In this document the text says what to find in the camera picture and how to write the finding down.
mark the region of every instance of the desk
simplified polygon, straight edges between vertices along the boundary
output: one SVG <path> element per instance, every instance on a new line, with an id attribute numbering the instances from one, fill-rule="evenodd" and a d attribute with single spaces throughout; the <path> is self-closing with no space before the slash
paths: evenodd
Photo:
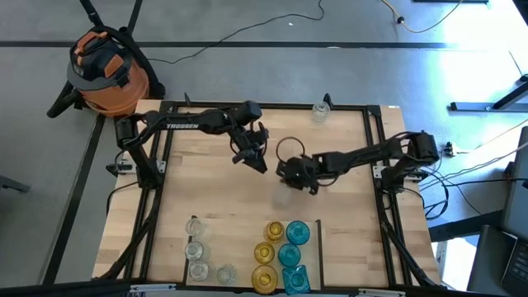
<path id="1" fill-rule="evenodd" d="M 137 112 L 159 110 L 160 101 L 140 101 Z M 382 106 L 386 137 L 404 131 L 401 111 L 396 106 Z M 179 112 L 203 109 L 180 107 Z M 260 121 L 269 129 L 266 154 L 268 171 L 262 175 L 242 164 L 233 165 L 227 135 L 207 135 L 198 131 L 176 131 L 163 188 L 161 208 L 148 267 L 149 281 L 181 282 L 184 280 L 184 248 L 188 237 L 187 220 L 196 215 L 208 224 L 240 225 L 270 220 L 305 222 L 321 220 L 324 284 L 331 286 L 387 287 L 380 227 L 370 166 L 353 168 L 318 195 L 307 191 L 290 191 L 290 203 L 277 208 L 273 196 L 283 191 L 275 174 L 276 145 L 286 136 L 304 142 L 306 153 L 365 147 L 363 116 L 357 111 L 332 111 L 323 125 L 311 121 L 311 111 L 263 109 Z M 371 120 L 376 137 L 375 122 Z M 166 132 L 158 150 L 161 158 Z M 144 147 L 149 151 L 152 141 Z M 120 176 L 116 187 L 135 180 L 135 175 Z M 417 190 L 409 183 L 409 188 Z M 114 194 L 102 235 L 93 276 L 106 272 L 130 241 L 141 190 L 132 186 Z M 413 193 L 398 194 L 399 210 L 409 252 L 428 276 L 439 283 L 431 240 L 423 214 L 422 201 Z M 133 276 L 138 275 L 142 247 L 138 249 Z M 247 249 L 252 255 L 252 248 Z M 398 252 L 392 255 L 398 283 L 401 283 Z M 234 266 L 257 263 L 243 261 Z"/>

